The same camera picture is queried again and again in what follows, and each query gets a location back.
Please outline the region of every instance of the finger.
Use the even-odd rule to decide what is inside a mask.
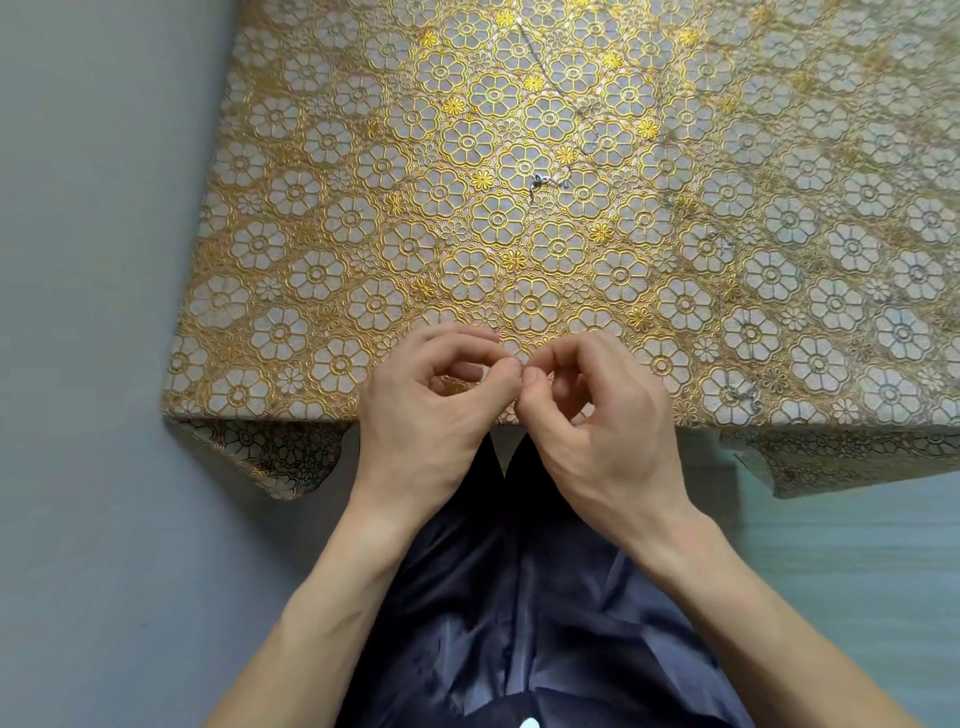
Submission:
[[[563,367],[555,372],[551,389],[557,409],[563,412],[568,420],[577,415],[590,401],[587,378],[574,367]]]
[[[636,366],[633,355],[617,339],[603,331],[562,336],[537,349],[527,362],[547,374],[576,368],[586,378],[593,401],[600,404],[615,396],[617,382]]]
[[[454,362],[486,364],[491,367],[500,359],[512,358],[498,343],[463,333],[446,333],[420,347],[411,357],[411,374],[426,383],[431,377],[446,372]]]
[[[523,368],[523,387],[514,405],[520,423],[530,432],[538,448],[564,447],[575,428],[553,401],[550,380],[538,367]]]
[[[401,342],[401,346],[407,342],[415,346],[424,344],[448,333],[463,333],[469,336],[478,336],[482,339],[490,339],[491,341],[500,340],[500,335],[490,327],[476,327],[470,324],[461,324],[459,321],[451,321],[436,326],[415,328]]]
[[[458,406],[464,406],[471,417],[479,418],[487,428],[511,402],[520,396],[520,374],[523,365],[512,356],[493,364],[487,378],[468,392],[455,395]]]

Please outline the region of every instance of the table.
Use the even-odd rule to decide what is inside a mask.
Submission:
[[[604,328],[778,496],[960,469],[957,14],[248,2],[165,415],[291,498],[417,322]]]

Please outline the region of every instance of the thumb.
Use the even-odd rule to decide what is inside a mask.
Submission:
[[[553,401],[550,380],[537,367],[523,370],[523,390],[514,411],[538,445],[565,439],[573,430],[573,425]]]
[[[457,395],[468,406],[468,411],[475,413],[477,419],[487,425],[505,410],[520,394],[520,371],[522,365],[519,360],[508,356],[500,359],[487,372],[487,376],[473,389]]]

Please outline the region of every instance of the flower pattern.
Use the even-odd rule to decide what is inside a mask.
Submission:
[[[679,424],[760,427],[735,434],[778,495],[875,482],[891,447],[943,470],[914,428],[960,426],[950,5],[834,5],[265,0],[166,413],[294,497],[415,322],[486,322],[522,358],[604,328]]]

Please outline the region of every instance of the right hand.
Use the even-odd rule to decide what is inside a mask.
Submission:
[[[660,378],[616,338],[591,331],[537,350],[522,381],[517,417],[561,494],[594,530],[654,568],[663,547],[702,518],[686,495]],[[588,401],[593,413],[572,424]]]

